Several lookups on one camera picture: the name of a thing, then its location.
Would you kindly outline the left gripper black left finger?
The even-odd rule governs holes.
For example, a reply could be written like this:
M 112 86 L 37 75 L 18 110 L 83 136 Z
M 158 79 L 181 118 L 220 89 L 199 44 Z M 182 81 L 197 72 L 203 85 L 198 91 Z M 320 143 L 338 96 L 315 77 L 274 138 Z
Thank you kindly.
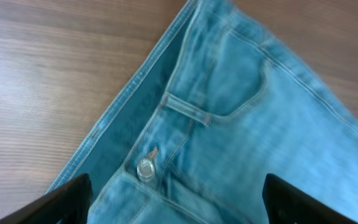
M 81 174 L 0 219 L 0 224 L 85 224 L 91 197 L 89 175 Z

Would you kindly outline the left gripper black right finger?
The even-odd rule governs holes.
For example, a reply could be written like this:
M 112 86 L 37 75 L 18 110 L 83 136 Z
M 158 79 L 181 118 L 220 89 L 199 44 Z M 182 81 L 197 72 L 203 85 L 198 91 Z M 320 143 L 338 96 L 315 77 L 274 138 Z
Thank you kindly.
M 267 174 L 262 198 L 270 224 L 355 224 L 274 174 Z

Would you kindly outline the light blue denim jeans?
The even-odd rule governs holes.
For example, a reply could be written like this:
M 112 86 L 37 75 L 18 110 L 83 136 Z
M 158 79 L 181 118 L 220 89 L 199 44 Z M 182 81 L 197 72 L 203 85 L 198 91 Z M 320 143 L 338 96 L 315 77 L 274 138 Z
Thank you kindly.
M 89 223 L 267 223 L 267 174 L 358 222 L 358 120 L 229 1 L 188 1 L 52 184 Z

